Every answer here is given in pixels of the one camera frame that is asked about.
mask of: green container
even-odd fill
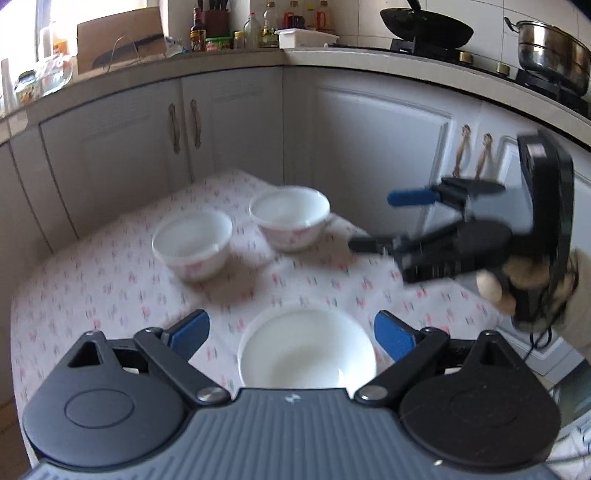
[[[232,37],[209,37],[205,39],[207,51],[230,50],[232,48]]]

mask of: stainless steel pot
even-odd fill
[[[565,31],[542,22],[524,20],[516,25],[505,17],[509,28],[519,34],[519,64],[550,80],[561,82],[583,96],[589,87],[591,51]]]

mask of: cardboard box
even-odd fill
[[[132,42],[147,38],[154,40],[137,46],[140,57],[165,53],[166,43],[159,7],[140,8],[78,24],[78,72],[84,73],[100,68],[93,67],[93,63],[105,53],[108,53],[110,59],[115,42],[120,37],[124,38],[119,40],[117,48],[127,46],[129,51],[118,55],[116,61],[136,58],[134,49],[129,46]]]

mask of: cabinet handle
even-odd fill
[[[177,122],[177,110],[174,107],[174,104],[171,103],[168,106],[168,111],[170,113],[170,119],[173,123],[173,131],[174,131],[174,152],[178,155],[181,151],[180,145],[180,131],[178,129],[178,122]]]
[[[478,164],[476,165],[476,175],[475,179],[480,180],[480,176],[482,175],[482,170],[484,169],[484,164],[486,163],[486,159],[492,163],[492,135],[491,134],[484,134],[484,139],[482,142],[484,148],[482,149],[482,153],[480,154],[480,158],[478,159]]]
[[[455,178],[460,178],[460,173],[462,172],[460,166],[462,165],[462,158],[464,157],[464,150],[470,144],[470,134],[472,131],[470,130],[470,125],[464,125],[462,127],[462,143],[457,148],[456,153],[456,166],[453,169],[452,176]]]
[[[191,100],[191,111],[193,112],[193,120],[195,120],[195,148],[201,148],[201,115],[197,110],[195,99]]]

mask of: bowl rim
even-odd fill
[[[294,313],[297,311],[307,311],[307,312],[322,312],[322,313],[331,313],[336,314],[341,317],[344,317],[349,323],[352,324],[353,328],[360,331],[361,336],[367,340],[368,351],[372,352],[372,365],[370,366],[371,369],[371,378],[368,379],[368,382],[371,379],[375,378],[378,374],[378,362],[375,357],[374,345],[371,341],[371,337],[365,331],[365,329],[360,325],[360,323],[348,312],[338,308],[331,308],[327,307],[321,303],[312,302],[307,306],[302,306],[299,302],[287,303],[284,304],[283,307],[270,307],[262,312],[260,312],[254,320],[246,327],[242,337],[240,338],[240,342],[238,343],[238,350],[236,352],[236,360],[238,362],[238,377],[240,378],[240,382],[242,386],[245,388],[249,388],[246,386],[244,381],[244,376],[242,373],[242,357],[244,356],[244,350],[248,342],[252,339],[252,337],[267,323],[277,320],[279,317],[284,316],[286,314]]]
[[[192,216],[197,216],[197,215],[202,215],[202,214],[213,214],[216,215],[220,218],[222,218],[226,224],[229,226],[228,232],[227,234],[223,237],[223,239],[216,243],[216,244],[211,244],[210,247],[208,247],[205,250],[202,250],[198,253],[195,253],[193,255],[186,255],[185,257],[173,257],[171,255],[166,255],[161,253],[155,246],[155,241],[157,236],[162,233],[162,231],[164,231],[167,227],[169,227],[170,225],[172,225],[173,223],[177,222],[178,220],[185,218],[185,217],[192,217]],[[160,260],[162,263],[164,263],[165,265],[170,265],[172,267],[181,267],[183,265],[191,265],[197,262],[201,262],[204,260],[209,260],[211,257],[213,257],[214,255],[220,253],[221,251],[223,251],[230,243],[230,240],[232,239],[232,234],[234,233],[234,224],[232,222],[232,219],[228,216],[227,213],[221,211],[221,210],[217,210],[214,208],[210,208],[210,207],[205,207],[203,209],[195,209],[195,210],[190,210],[190,211],[184,211],[184,212],[180,212],[176,215],[171,215],[171,216],[166,216],[164,219],[162,219],[162,221],[158,224],[158,226],[156,227],[156,230],[154,231],[154,234],[152,236],[152,252],[154,253],[154,256]]]
[[[321,198],[325,202],[326,208],[322,212],[321,215],[318,215],[318,217],[312,218],[310,220],[306,220],[302,223],[296,223],[294,225],[285,225],[285,224],[277,223],[277,222],[269,222],[267,220],[263,220],[262,218],[258,217],[252,211],[254,204],[261,201],[263,198],[273,195],[273,194],[277,194],[278,192],[288,192],[288,191],[312,193],[312,194],[316,195],[317,197]],[[319,225],[320,223],[324,222],[330,216],[330,202],[329,202],[328,198],[326,197],[326,195],[324,195],[322,192],[319,192],[318,190],[314,190],[309,187],[303,187],[303,186],[299,186],[299,185],[286,185],[286,186],[276,187],[273,190],[267,190],[265,192],[261,192],[261,193],[255,195],[253,198],[251,198],[251,201],[248,204],[248,214],[250,215],[252,221],[255,222],[258,226],[268,228],[270,230],[289,232],[289,231],[293,231],[293,230],[301,230],[304,228],[311,228],[311,227],[314,227],[314,226]]]

